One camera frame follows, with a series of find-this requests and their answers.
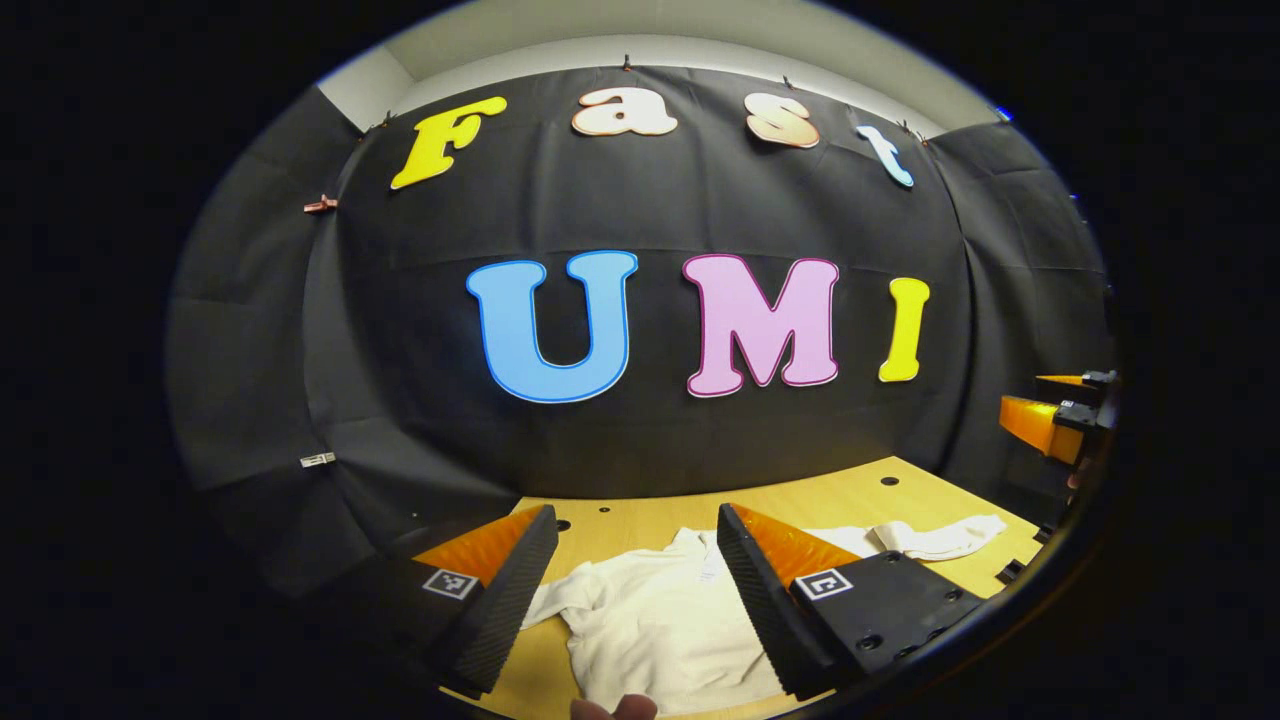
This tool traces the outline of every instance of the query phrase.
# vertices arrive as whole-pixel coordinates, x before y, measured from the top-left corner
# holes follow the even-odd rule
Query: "wooden table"
[[[897,478],[899,483],[881,483],[886,477]],[[585,561],[599,562],[631,550],[662,550],[682,527],[713,530],[722,502],[745,505],[801,529],[870,528],[902,520],[925,532],[972,515],[998,515],[1009,529],[987,547],[966,557],[929,565],[980,597],[991,597],[1004,589],[996,574],[1010,560],[1030,562],[1042,547],[1033,539],[1036,527],[1027,520],[897,457],[803,480],[705,495],[636,500],[525,497],[512,512],[544,502],[554,505],[556,516],[568,520],[571,528],[559,534],[559,546],[547,566],[543,583],[568,575]],[[609,511],[602,512],[602,507]],[[564,646],[568,637],[568,625],[559,616],[522,630],[492,693],[479,701],[454,697],[517,720],[567,720],[570,700],[581,697],[570,670]],[[727,710],[678,717],[758,720],[815,702],[827,694],[803,703],[780,694]]]

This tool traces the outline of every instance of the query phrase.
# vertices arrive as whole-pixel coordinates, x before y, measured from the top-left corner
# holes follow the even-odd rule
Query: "clip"
[[[338,201],[325,193],[320,193],[320,202],[308,202],[302,206],[303,213],[316,214],[332,210],[338,206]]]

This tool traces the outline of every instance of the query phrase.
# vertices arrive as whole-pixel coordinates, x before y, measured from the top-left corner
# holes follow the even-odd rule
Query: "white wall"
[[[726,70],[769,79],[780,86],[782,76],[786,76],[796,87],[869,110],[895,123],[905,119],[911,129],[919,131],[924,137],[954,129],[879,91],[808,63],[742,45],[673,35],[577,37],[502,53],[412,85],[401,95],[392,113],[406,113],[465,90],[508,78],[571,68],[621,67],[623,54],[631,55],[632,65]],[[993,114],[986,111],[982,122],[995,119]]]
[[[316,83],[361,131],[383,122],[388,110],[394,114],[396,105],[412,85],[408,70],[381,45]]]

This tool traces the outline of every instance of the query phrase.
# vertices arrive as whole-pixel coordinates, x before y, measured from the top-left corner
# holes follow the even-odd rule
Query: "black backdrop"
[[[658,137],[573,132],[577,97],[614,86],[658,92],[680,126]],[[751,92],[800,100],[819,145],[755,138],[742,108]],[[451,150],[453,168],[388,190],[419,120],[495,95],[507,110]],[[911,188],[888,177],[860,124],[897,146]],[[1029,395],[1036,374],[1114,364],[1094,241],[1006,123],[925,146],[890,119],[756,78],[588,68],[476,88],[357,137],[308,91],[224,178],[174,288],[178,438],[197,487],[287,592],[407,532],[497,516],[520,495],[710,492],[899,455],[998,501],[1044,468],[998,427],[1000,396]],[[320,192],[339,209],[301,213]],[[467,274],[543,263],[539,345],[571,364],[588,348],[586,313],[563,266],[602,249],[640,263],[626,286],[626,373],[582,402],[504,392],[489,377]],[[840,375],[690,396],[700,305],[681,266],[708,252],[742,256],[771,301],[795,260],[835,263]],[[931,288],[920,372],[881,383],[896,277]],[[298,465],[323,451],[337,462]]]

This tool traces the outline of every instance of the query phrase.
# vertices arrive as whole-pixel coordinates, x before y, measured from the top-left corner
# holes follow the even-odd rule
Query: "small label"
[[[312,455],[311,457],[301,457],[298,462],[302,462],[303,468],[311,468],[312,465],[324,465],[325,462],[333,462],[332,452],[321,452],[320,455]]]
[[[444,597],[462,600],[471,592],[471,588],[475,587],[476,580],[479,580],[479,578],[463,575],[462,573],[436,570],[435,574],[431,575],[431,579],[422,585],[422,589],[443,594]]]
[[[724,571],[727,566],[724,565],[724,556],[718,552],[718,550],[712,550],[707,553],[707,560],[703,561],[703,569],[698,573],[699,583],[712,583],[721,573]]]
[[[852,583],[835,569],[796,578],[796,582],[800,583],[800,589],[809,596],[809,600],[822,600],[852,589],[854,587]]]

